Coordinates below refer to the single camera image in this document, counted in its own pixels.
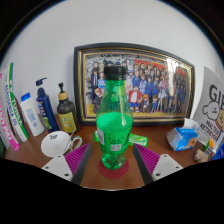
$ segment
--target bottle neck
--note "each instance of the bottle neck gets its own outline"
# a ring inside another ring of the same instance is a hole
[[[106,80],[106,86],[122,86],[124,80]]]

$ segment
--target white wall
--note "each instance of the white wall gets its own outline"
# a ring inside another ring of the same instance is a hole
[[[191,118],[200,100],[204,66],[216,72],[216,63],[222,65],[202,31],[160,1],[69,0],[39,15],[20,33],[5,55],[1,69],[14,63],[14,94],[19,102],[20,96],[27,92],[36,98],[36,80],[47,77],[43,88],[57,113],[59,82],[64,82],[70,100],[75,103],[74,47],[101,42],[146,45],[195,65],[196,92]]]

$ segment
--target blue bottle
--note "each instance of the blue bottle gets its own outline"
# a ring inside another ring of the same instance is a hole
[[[40,80],[36,81],[36,86],[40,86],[43,84],[44,79],[47,78],[43,78]],[[47,128],[47,131],[49,133],[54,132],[54,131],[59,131],[59,127],[57,124],[57,121],[55,119],[52,107],[51,107],[51,102],[50,102],[50,98],[48,94],[45,94],[45,91],[42,87],[40,87],[37,90],[37,106],[39,107],[40,110],[40,114],[43,118],[43,122],[45,124],[45,127]]]

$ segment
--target group photo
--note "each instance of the group photo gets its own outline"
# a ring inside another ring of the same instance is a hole
[[[124,66],[124,87],[135,117],[183,117],[188,105],[187,69],[168,68],[166,60],[132,54],[95,54],[85,58],[86,112],[95,116],[105,92],[105,66]]]

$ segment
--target picture frame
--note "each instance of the picture frame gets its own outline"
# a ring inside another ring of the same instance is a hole
[[[138,83],[140,86],[138,91],[142,93],[142,101],[132,111],[133,126],[184,124],[184,118],[190,118],[194,99],[194,65],[176,55],[149,46],[96,43],[74,48],[74,94],[81,125],[96,125],[94,94],[98,88],[103,95],[103,68],[111,63],[126,67],[124,85],[126,93],[129,93],[127,99],[130,109],[132,105],[136,106],[131,104],[132,99],[129,98],[131,91],[134,91],[133,85]],[[93,70],[96,80],[100,79],[102,85],[97,84],[95,78],[93,84]]]

